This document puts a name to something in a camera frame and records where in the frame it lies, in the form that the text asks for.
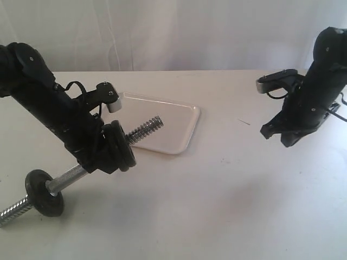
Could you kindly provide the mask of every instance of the table surface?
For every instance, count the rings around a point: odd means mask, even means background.
[[[0,229],[1,259],[347,259],[347,125],[333,117],[285,148],[259,133],[282,101],[260,70],[55,73],[88,90],[127,91],[202,108],[188,149],[135,149],[128,172],[90,174],[63,191],[60,218],[31,210]],[[340,114],[346,115],[342,107]],[[0,101],[0,207],[36,168],[76,164],[12,98]]]

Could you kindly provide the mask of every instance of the screw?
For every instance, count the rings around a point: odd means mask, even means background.
[[[127,134],[125,137],[126,137],[127,141],[129,142],[129,144],[133,145],[133,144],[141,141],[142,139],[144,139],[146,136],[150,135],[151,133],[155,132],[156,130],[161,128],[163,125],[164,124],[163,124],[162,120],[160,119],[160,117],[156,116],[156,117],[150,119],[149,121],[147,121],[146,123],[144,123],[143,125],[136,128],[135,130],[133,130],[131,133]],[[64,181],[67,182],[67,185],[63,185],[62,189],[64,189],[65,187],[69,186],[70,184],[72,184],[73,182],[75,182],[77,180],[75,178],[75,176],[73,176],[74,178],[72,180],[67,178],[66,173],[63,174],[62,176],[64,176],[63,177]],[[28,197],[28,195],[25,195],[25,197],[23,199],[17,201],[12,206],[10,206],[7,209],[0,212],[0,227],[5,225],[6,223],[10,222],[11,220],[23,215],[28,210],[30,210],[32,207],[33,207],[33,205],[30,203],[30,198]]]

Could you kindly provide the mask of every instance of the white curtain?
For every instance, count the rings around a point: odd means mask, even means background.
[[[0,44],[55,71],[305,68],[328,26],[347,27],[346,0],[0,1]]]

